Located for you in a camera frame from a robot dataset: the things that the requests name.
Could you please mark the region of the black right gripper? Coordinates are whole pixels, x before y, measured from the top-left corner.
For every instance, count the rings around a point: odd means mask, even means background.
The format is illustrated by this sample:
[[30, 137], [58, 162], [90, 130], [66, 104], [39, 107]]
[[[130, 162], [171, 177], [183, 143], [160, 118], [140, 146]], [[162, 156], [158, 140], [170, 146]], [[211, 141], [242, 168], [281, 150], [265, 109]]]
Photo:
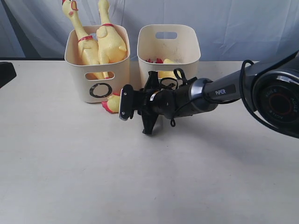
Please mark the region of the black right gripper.
[[151, 135], [158, 116], [162, 115], [176, 125], [175, 118], [192, 116], [194, 108], [189, 89], [194, 79], [187, 79], [183, 71], [175, 71], [175, 78], [159, 79], [157, 71], [148, 72], [148, 80], [139, 91], [130, 84], [123, 86], [120, 95], [119, 118], [128, 120], [137, 110], [142, 118], [143, 134]]

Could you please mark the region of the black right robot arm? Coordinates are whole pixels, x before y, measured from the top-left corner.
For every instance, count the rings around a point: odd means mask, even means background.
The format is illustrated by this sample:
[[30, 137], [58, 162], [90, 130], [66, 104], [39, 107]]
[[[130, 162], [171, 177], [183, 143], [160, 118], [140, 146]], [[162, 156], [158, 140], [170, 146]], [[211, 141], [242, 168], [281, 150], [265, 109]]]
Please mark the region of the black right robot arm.
[[267, 128], [290, 137], [299, 136], [299, 54], [285, 53], [260, 62], [244, 60], [241, 68], [218, 80], [187, 79], [174, 69], [173, 83], [166, 85], [150, 71], [143, 88], [129, 84], [120, 94], [119, 117], [142, 118], [143, 133], [152, 134], [157, 118], [175, 126], [176, 118], [211, 112], [219, 105], [241, 100], [249, 114]]

